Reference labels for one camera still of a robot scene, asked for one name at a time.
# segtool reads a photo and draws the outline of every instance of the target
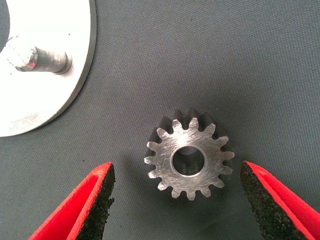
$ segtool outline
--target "metal plate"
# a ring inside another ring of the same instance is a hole
[[[70,70],[20,72],[0,53],[0,137],[22,134],[56,118],[75,99],[91,66],[97,33],[94,0],[7,0],[12,36],[54,43],[72,55]]]

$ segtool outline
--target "gray fabric surface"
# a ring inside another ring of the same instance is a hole
[[[262,239],[240,183],[243,160],[320,211],[320,1],[96,6],[96,51],[79,96],[51,123],[0,138],[0,239],[26,239],[107,161],[116,183],[104,240]],[[143,163],[161,118],[190,107],[212,115],[236,155],[225,188],[193,202],[159,191]]]

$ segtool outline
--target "spur gear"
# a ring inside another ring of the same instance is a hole
[[[186,118],[174,119],[171,128],[173,132],[159,127],[156,132],[161,142],[147,143],[147,147],[154,151],[155,155],[144,158],[146,164],[155,165],[155,169],[148,174],[149,178],[162,179],[158,185],[161,191],[171,186],[171,195],[175,199],[182,191],[186,192],[189,200],[195,199],[196,191],[201,191],[205,197],[210,197],[210,185],[218,188],[223,188],[225,185],[219,179],[219,175],[232,173],[232,169],[223,165],[223,162],[232,159],[234,153],[221,151],[221,147],[229,138],[222,136],[213,139],[215,124],[210,123],[200,131],[202,128],[199,127],[199,118],[190,117],[189,120],[188,124]],[[190,155],[182,154],[181,151],[186,148],[195,152]]]

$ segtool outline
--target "gear tooth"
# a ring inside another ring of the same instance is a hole
[[[144,158],[144,163],[150,164],[150,165],[155,165],[156,164],[155,157],[154,156],[146,156]]]
[[[219,179],[219,178],[217,178],[217,179],[214,181],[213,185],[214,185],[215,187],[217,187],[217,188],[220,188],[220,189],[222,189],[222,188],[225,186],[224,182],[223,182],[221,179]]]
[[[172,190],[172,193],[171,193],[171,195],[172,195],[172,197],[173,197],[174,199],[177,199],[177,198],[180,196],[180,194],[181,194],[181,191],[175,190],[175,189],[173,189],[173,190]]]
[[[152,170],[151,172],[149,172],[148,176],[150,179],[156,179],[158,177],[156,170]]]
[[[232,174],[233,170],[232,168],[228,167],[228,166],[224,166],[223,167],[223,171],[221,174],[226,174],[226,175],[229,175],[229,174]]]
[[[172,128],[173,128],[173,132],[176,130],[181,130],[182,128],[182,124],[178,119],[175,119],[172,121]]]
[[[209,124],[204,130],[204,132],[209,133],[210,136],[212,136],[215,133],[215,131],[216,131],[216,125],[214,123]]]
[[[193,201],[196,198],[196,193],[194,191],[186,192],[186,196],[190,201]]]
[[[193,117],[189,123],[189,128],[198,130],[199,128],[199,122],[198,119],[196,117]]]
[[[227,144],[227,142],[229,141],[229,138],[227,136],[221,136],[216,141],[218,141],[219,146],[222,147]]]
[[[151,149],[154,152],[157,152],[159,143],[153,142],[153,141],[148,141],[148,143],[146,144],[146,146]]]
[[[164,181],[161,181],[161,182],[159,183],[159,185],[158,185],[158,189],[159,189],[160,191],[165,190],[167,187],[168,187],[168,185],[167,185]]]
[[[205,196],[206,198],[208,198],[208,197],[211,196],[211,191],[210,191],[209,188],[201,190],[201,193],[202,193],[202,195]]]
[[[169,133],[164,130],[163,128],[159,127],[156,132],[158,133],[158,136],[163,140],[169,136]]]
[[[222,157],[223,157],[223,161],[227,161],[230,159],[233,159],[235,157],[235,153],[232,151],[223,151],[221,152]]]

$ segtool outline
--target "red jaw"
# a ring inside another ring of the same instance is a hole
[[[273,200],[309,240],[320,240],[320,214],[264,168],[246,161]]]
[[[113,175],[112,182],[108,185],[111,186],[111,189],[105,189],[103,186],[107,174]],[[29,240],[75,240],[91,213],[101,190],[111,193],[113,183],[114,170],[111,162],[96,167],[43,222]]]

